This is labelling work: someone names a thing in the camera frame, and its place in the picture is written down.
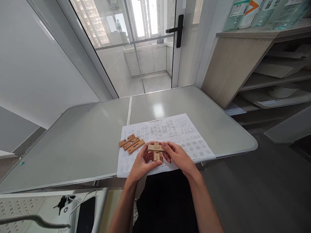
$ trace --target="black door handle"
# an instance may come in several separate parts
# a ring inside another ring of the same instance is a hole
[[[181,46],[181,35],[182,35],[182,30],[184,29],[183,26],[184,22],[184,15],[179,15],[178,16],[178,26],[176,28],[171,28],[171,29],[166,29],[166,33],[172,33],[172,32],[177,32],[177,40],[176,40],[176,47],[180,48]]]

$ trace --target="hand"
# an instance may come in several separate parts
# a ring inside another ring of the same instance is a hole
[[[153,161],[153,152],[148,152],[148,145],[153,145],[154,141],[144,144],[140,152],[138,153],[128,179],[133,182],[138,182],[144,175],[146,175],[150,170],[160,166],[161,161]]]
[[[185,176],[194,176],[194,174],[198,172],[194,162],[180,145],[172,142],[162,142],[162,147],[165,150],[165,152],[163,152],[163,157],[167,161],[172,159]]]

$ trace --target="gray floor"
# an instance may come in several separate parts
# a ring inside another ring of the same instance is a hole
[[[311,232],[311,164],[254,135],[256,151],[202,172],[225,232]]]
[[[172,79],[168,73],[148,74],[143,77],[146,93],[171,89]],[[132,78],[130,95],[143,94],[140,78]]]

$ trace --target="glass door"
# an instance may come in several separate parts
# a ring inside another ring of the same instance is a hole
[[[119,97],[177,87],[183,0],[64,1],[70,1]]]

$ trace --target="paper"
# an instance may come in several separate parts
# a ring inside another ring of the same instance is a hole
[[[187,114],[123,126],[120,140],[127,138],[131,134],[143,139],[145,142],[171,141],[181,145],[195,163],[216,157],[194,127]],[[138,148],[132,154],[128,154],[127,150],[124,151],[122,147],[120,148],[117,177],[128,177],[135,158],[141,148],[142,147]],[[150,171],[148,175],[178,169],[173,161],[169,164],[165,158],[163,158],[163,160],[164,163]]]
[[[270,105],[270,104],[275,104],[275,100],[259,101],[258,103],[262,105]]]
[[[229,116],[246,113],[243,109],[241,109],[239,106],[232,102],[229,104],[225,111]]]

